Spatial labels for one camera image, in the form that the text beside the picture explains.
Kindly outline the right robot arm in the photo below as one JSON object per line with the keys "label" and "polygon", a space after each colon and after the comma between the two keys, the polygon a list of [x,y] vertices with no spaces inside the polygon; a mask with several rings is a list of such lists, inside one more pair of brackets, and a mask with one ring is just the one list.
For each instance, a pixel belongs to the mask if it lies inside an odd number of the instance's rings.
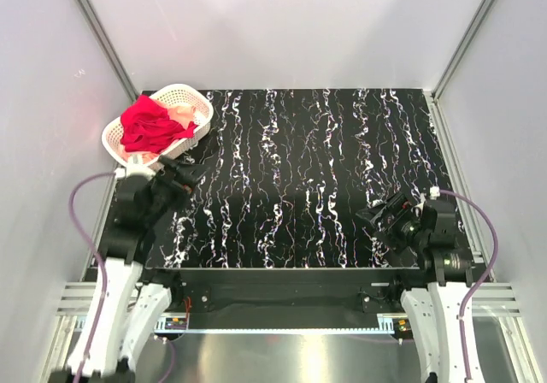
{"label": "right robot arm", "polygon": [[396,253],[411,250],[415,277],[398,275],[387,288],[389,304],[405,312],[424,382],[482,382],[471,314],[473,257],[458,242],[455,206],[437,187],[419,203],[398,192],[361,209],[365,229]]}

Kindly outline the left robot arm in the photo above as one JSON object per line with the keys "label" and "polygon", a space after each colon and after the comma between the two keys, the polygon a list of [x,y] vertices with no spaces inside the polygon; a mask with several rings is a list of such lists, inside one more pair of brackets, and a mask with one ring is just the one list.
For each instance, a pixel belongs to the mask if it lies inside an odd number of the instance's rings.
{"label": "left robot arm", "polygon": [[189,203],[208,168],[160,156],[153,171],[129,163],[112,175],[120,182],[114,224],[103,235],[107,250],[89,246],[97,281],[85,325],[64,368],[51,382],[133,382],[143,348],[164,311],[189,304],[179,274],[165,269],[144,273],[156,240],[156,223]]}

